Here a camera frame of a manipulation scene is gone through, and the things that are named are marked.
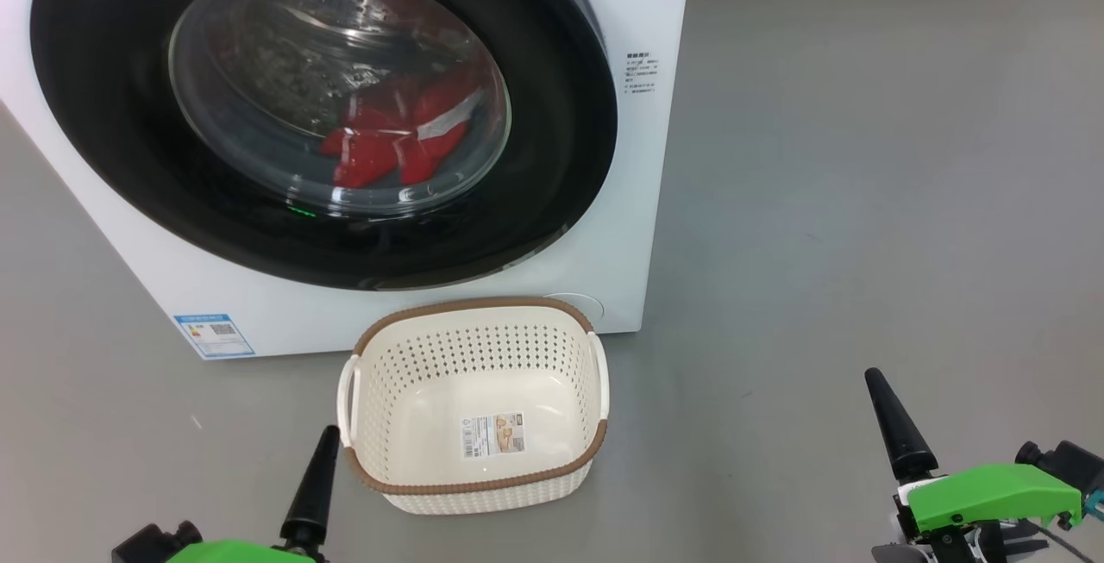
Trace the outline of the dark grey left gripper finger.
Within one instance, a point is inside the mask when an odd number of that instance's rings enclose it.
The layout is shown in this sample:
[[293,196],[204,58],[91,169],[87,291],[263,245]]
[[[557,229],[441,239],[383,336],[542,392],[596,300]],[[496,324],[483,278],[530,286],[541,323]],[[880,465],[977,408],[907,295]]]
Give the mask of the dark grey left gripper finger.
[[339,427],[329,425],[320,434],[306,472],[293,496],[282,524],[280,550],[308,559],[322,559],[329,512],[335,491],[336,457],[342,449]]

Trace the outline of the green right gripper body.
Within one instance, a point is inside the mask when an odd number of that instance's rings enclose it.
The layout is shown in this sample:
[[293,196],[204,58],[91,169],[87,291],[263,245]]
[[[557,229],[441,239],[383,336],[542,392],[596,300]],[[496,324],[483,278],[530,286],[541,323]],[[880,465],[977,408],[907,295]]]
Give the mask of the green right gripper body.
[[875,562],[997,562],[1006,525],[1063,530],[1084,520],[1079,489],[1025,464],[986,464],[900,485],[894,543],[871,548]]

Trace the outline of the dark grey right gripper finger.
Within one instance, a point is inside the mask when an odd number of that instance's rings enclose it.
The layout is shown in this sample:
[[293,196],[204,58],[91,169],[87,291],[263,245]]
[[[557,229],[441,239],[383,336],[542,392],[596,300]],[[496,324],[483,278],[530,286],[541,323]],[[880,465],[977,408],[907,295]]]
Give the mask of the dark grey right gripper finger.
[[888,464],[899,484],[919,482],[940,468],[934,452],[880,369],[866,370],[866,386],[887,448]]

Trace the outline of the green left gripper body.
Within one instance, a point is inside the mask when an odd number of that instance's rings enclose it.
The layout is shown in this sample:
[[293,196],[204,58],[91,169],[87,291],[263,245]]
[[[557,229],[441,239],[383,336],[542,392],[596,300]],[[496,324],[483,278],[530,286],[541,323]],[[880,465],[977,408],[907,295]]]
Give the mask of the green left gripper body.
[[192,543],[174,553],[170,563],[304,563],[315,562],[304,553],[261,546],[240,540],[217,540]]

